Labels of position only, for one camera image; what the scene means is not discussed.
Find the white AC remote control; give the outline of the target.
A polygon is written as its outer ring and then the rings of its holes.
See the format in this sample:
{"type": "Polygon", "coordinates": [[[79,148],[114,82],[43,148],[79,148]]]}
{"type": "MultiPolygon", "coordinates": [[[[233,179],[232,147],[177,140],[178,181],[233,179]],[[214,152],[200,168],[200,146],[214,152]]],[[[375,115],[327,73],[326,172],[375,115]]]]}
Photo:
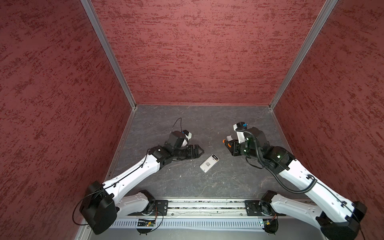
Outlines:
{"type": "Polygon", "coordinates": [[[215,155],[212,154],[209,156],[201,165],[200,169],[204,172],[207,173],[217,162],[219,161],[219,158],[215,155]]]}

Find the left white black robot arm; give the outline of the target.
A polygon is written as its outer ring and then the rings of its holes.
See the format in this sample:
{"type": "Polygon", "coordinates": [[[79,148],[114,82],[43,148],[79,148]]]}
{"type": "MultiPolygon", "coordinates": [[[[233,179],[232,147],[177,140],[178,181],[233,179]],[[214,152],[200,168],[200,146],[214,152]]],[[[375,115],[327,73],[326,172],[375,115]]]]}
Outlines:
{"type": "Polygon", "coordinates": [[[133,213],[157,214],[156,199],[148,191],[127,197],[127,193],[147,177],[172,162],[198,159],[204,154],[199,145],[189,143],[192,134],[187,130],[173,131],[164,145],[147,150],[146,155],[133,167],[104,183],[95,181],[76,205],[85,225],[99,235],[122,216],[133,213]]]}

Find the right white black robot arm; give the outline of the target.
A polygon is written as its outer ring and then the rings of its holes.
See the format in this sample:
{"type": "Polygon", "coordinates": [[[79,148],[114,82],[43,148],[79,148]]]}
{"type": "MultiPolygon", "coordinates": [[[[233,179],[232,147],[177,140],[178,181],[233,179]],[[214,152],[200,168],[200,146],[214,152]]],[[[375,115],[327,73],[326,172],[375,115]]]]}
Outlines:
{"type": "Polygon", "coordinates": [[[291,194],[306,195],[314,202],[305,204],[267,191],[259,201],[259,211],[273,216],[287,215],[321,231],[328,240],[354,240],[362,234],[361,222],[367,207],[341,196],[307,170],[288,150],[272,146],[259,129],[240,122],[234,125],[237,139],[228,136],[223,143],[234,157],[256,160],[260,170],[267,170],[278,184],[291,194]]]}

